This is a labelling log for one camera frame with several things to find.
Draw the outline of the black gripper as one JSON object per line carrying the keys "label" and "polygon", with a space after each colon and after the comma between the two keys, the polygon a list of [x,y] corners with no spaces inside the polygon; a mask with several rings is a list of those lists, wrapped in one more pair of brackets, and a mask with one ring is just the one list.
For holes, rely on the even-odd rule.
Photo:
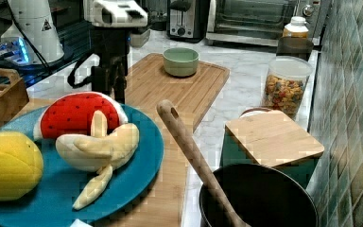
{"label": "black gripper", "polygon": [[93,30],[94,53],[98,66],[92,67],[92,90],[125,103],[130,52],[130,31],[126,28],[98,27]]}

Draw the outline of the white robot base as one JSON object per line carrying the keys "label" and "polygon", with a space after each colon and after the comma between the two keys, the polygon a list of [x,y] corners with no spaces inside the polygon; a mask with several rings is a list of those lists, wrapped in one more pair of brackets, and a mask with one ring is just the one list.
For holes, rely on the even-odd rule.
{"label": "white robot base", "polygon": [[20,68],[70,61],[73,51],[59,38],[48,0],[7,0],[11,26],[0,37],[0,57]]}

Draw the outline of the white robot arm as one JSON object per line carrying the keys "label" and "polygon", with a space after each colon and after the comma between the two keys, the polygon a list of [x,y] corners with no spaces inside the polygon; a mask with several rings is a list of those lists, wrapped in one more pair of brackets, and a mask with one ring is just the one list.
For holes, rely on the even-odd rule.
{"label": "white robot arm", "polygon": [[93,26],[92,90],[125,102],[130,34],[147,25],[147,13],[134,0],[83,0],[84,19]]}

